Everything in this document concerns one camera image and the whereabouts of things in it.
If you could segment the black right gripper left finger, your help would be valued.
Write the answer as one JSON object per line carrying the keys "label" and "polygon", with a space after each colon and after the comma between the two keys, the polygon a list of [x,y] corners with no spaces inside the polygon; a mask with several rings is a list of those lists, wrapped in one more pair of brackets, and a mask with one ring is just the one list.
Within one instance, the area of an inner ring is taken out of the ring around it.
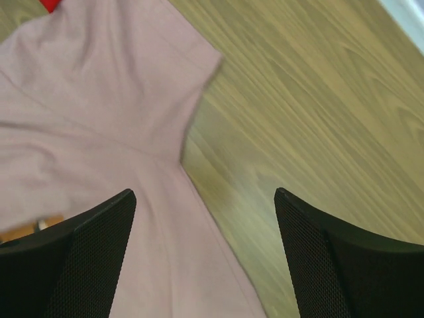
{"label": "black right gripper left finger", "polygon": [[2,317],[108,317],[136,209],[126,189],[1,244]]}

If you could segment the dusty pink graphic t-shirt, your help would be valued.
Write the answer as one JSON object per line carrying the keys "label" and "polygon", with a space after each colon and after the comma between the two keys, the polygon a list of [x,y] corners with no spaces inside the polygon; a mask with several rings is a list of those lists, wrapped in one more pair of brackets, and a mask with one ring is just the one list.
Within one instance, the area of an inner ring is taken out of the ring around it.
{"label": "dusty pink graphic t-shirt", "polygon": [[220,59],[168,1],[61,1],[1,43],[1,228],[132,189],[112,317],[265,315],[180,164]]}

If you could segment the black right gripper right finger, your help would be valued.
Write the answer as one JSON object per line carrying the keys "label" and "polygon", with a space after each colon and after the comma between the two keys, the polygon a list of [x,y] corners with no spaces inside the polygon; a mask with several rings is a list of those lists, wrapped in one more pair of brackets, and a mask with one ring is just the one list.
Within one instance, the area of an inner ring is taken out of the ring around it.
{"label": "black right gripper right finger", "polygon": [[301,317],[422,317],[423,246],[377,235],[284,188],[274,205]]}

